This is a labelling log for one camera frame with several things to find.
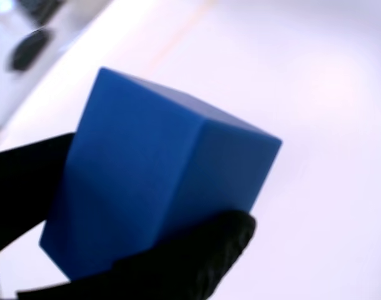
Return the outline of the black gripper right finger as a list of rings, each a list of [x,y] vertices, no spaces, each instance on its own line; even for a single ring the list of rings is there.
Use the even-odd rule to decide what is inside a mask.
[[[224,212],[104,273],[19,292],[19,299],[208,299],[254,235],[246,212]]]

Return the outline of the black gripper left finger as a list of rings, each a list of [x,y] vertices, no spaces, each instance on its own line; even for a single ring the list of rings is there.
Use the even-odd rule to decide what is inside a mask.
[[[0,251],[47,217],[73,138],[0,152]]]

